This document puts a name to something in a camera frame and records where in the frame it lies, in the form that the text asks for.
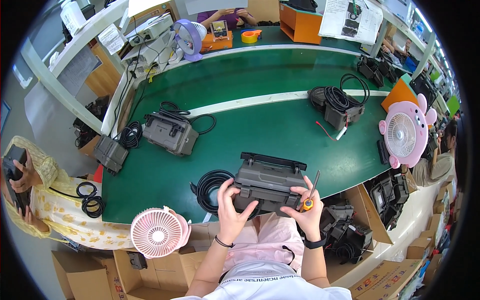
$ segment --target white t-shirt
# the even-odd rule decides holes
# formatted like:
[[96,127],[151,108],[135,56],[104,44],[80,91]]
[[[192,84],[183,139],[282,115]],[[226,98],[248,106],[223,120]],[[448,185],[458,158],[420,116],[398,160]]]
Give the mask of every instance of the white t-shirt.
[[236,265],[220,285],[203,298],[185,296],[176,300],[352,300],[346,288],[319,288],[297,275],[286,264],[249,261]]

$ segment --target purple shirt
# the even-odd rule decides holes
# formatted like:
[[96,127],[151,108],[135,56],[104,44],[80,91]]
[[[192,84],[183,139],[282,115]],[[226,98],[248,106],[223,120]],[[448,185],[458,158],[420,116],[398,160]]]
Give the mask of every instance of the purple shirt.
[[[237,23],[238,23],[237,19],[241,18],[245,23],[248,23],[247,19],[245,19],[244,17],[237,16],[237,11],[242,10],[242,9],[244,9],[244,8],[243,7],[237,7],[235,9],[234,13],[221,16],[217,21],[225,20],[225,21],[227,21],[228,30],[236,29],[237,28]],[[216,12],[217,11],[199,12],[198,15],[197,15],[197,22],[201,23],[201,22],[205,21],[206,19],[210,18]],[[205,27],[207,28],[208,31],[210,31],[210,25],[207,25]]]

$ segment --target pink shorts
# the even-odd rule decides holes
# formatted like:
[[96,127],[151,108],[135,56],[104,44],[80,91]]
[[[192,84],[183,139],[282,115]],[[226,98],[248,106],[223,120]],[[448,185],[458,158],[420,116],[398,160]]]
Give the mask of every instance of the pink shorts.
[[[233,243],[235,247],[228,251],[223,273],[243,262],[269,260],[285,264],[291,262],[290,266],[300,274],[304,245],[293,218],[277,216],[275,213],[261,215],[258,235],[250,220]],[[283,246],[295,253],[293,261],[292,252],[283,249]]]

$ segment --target green workbench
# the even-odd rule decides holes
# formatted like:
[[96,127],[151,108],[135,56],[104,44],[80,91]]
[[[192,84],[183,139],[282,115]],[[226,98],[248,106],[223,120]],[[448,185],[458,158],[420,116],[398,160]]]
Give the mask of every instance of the green workbench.
[[[264,42],[271,37],[265,33]],[[252,96],[305,91],[319,85],[338,86],[347,72],[362,77],[356,71],[358,59],[351,54],[308,49],[257,50],[204,59],[161,73],[150,84],[140,83],[133,107],[143,89],[144,98],[131,117],[144,123],[144,114],[158,110],[162,101],[190,110]],[[371,90],[378,90],[367,83]],[[361,86],[352,80],[344,89]],[[388,82],[381,88],[391,89]],[[107,206],[103,221],[129,224],[139,212],[167,205],[192,223],[203,222],[206,212],[197,204],[189,181],[196,184],[214,169],[235,174],[242,162],[242,151],[304,162],[308,166],[304,174],[310,178],[320,170],[317,188],[322,197],[355,186],[389,168],[380,163],[376,145],[382,138],[378,122],[386,116],[380,106],[383,98],[371,96],[360,121],[349,124],[339,141],[330,140],[315,124],[319,121],[330,135],[336,136],[337,132],[307,99],[215,113],[216,127],[197,139],[190,156],[174,156],[142,139],[137,149],[130,150],[117,176],[104,172],[102,197]],[[199,119],[193,127],[201,131],[210,122],[209,118]]]

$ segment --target pink pig fan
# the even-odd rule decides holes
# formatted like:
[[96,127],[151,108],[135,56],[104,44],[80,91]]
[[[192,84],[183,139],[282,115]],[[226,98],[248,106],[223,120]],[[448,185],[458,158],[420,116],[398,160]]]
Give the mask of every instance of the pink pig fan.
[[418,94],[417,100],[418,106],[410,101],[393,103],[386,119],[378,123],[390,154],[388,161],[394,169],[400,165],[411,168],[418,163],[427,146],[428,125],[437,120],[435,109],[427,111],[425,96]]

